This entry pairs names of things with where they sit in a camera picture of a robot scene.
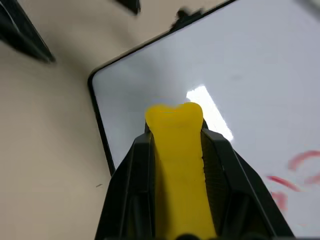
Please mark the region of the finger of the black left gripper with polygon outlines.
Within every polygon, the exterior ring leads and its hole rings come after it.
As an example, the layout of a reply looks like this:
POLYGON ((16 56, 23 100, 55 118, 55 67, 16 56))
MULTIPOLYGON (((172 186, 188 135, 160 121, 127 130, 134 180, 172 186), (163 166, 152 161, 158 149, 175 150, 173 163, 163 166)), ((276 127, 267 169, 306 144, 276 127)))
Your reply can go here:
POLYGON ((0 1, 0 40, 16 51, 43 63, 56 61, 16 0, 0 1))
POLYGON ((141 12, 140 0, 115 0, 122 7, 129 10, 133 15, 138 15, 141 12))

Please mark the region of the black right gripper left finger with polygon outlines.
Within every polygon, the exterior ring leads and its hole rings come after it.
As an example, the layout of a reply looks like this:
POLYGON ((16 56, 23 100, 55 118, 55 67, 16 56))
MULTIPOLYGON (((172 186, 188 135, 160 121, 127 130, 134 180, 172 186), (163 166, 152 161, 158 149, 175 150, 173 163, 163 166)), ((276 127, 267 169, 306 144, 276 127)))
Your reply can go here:
POLYGON ((112 173, 96 240, 154 240, 155 150, 149 126, 136 137, 118 168, 112 173))

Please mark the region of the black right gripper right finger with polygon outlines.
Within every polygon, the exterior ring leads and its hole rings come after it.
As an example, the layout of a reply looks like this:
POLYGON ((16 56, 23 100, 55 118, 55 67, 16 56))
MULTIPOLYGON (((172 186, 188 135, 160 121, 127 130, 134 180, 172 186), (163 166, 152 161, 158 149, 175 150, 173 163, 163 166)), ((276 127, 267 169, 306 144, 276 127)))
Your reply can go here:
POLYGON ((220 133, 200 133, 209 208, 219 240, 276 240, 294 234, 258 173, 220 133))

